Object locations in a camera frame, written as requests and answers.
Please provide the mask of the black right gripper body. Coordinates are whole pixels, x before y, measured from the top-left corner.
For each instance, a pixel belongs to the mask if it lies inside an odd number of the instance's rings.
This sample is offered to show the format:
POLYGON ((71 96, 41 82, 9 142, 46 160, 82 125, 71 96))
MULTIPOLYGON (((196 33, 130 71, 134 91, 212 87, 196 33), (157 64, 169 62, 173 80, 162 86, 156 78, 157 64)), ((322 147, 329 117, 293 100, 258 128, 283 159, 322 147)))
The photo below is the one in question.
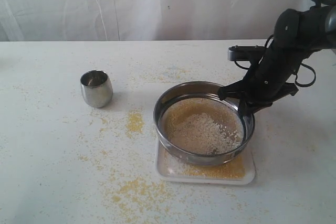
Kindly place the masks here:
POLYGON ((296 74, 304 60, 303 49, 281 48, 270 45, 265 48, 260 61, 252 61, 244 76, 247 99, 275 102, 287 95, 295 95, 298 91, 288 78, 296 74))

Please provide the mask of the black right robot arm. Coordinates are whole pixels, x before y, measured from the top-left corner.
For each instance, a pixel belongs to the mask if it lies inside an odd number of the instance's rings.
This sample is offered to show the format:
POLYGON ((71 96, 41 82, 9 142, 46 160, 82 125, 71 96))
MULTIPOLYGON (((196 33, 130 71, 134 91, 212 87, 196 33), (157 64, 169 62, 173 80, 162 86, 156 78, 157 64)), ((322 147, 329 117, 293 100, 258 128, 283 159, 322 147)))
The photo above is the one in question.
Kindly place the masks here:
POLYGON ((283 97, 294 96, 303 86, 287 80, 298 74, 305 59, 334 48, 334 6, 313 7, 305 12, 288 9, 279 16, 264 46, 229 47, 229 61, 248 61, 250 66, 242 80, 218 89, 219 99, 238 99, 239 115, 270 107, 283 97))

